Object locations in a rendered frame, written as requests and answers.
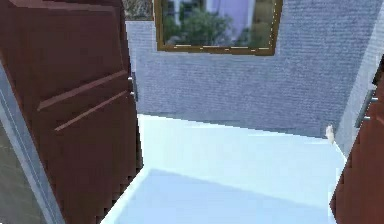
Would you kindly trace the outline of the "gold framed window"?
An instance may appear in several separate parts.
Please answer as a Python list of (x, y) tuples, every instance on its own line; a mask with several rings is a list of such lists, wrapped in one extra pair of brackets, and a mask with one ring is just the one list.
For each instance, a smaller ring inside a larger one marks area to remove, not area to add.
[(159, 51), (275, 54), (283, 0), (153, 0)]

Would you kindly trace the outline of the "dark red room door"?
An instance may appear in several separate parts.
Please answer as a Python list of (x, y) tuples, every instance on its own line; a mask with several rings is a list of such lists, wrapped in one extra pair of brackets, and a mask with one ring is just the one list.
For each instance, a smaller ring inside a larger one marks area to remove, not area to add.
[(384, 224), (384, 54), (372, 80), (371, 103), (329, 206), (336, 224)]
[(0, 0), (0, 121), (36, 206), (101, 224), (143, 167), (122, 0)]

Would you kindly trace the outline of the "small white object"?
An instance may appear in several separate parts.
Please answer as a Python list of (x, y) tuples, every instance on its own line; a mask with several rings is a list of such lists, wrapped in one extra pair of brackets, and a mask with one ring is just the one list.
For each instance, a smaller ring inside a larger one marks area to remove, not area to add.
[(333, 131), (333, 126), (328, 125), (325, 130), (325, 137), (328, 139), (328, 141), (333, 144), (335, 142), (335, 136)]

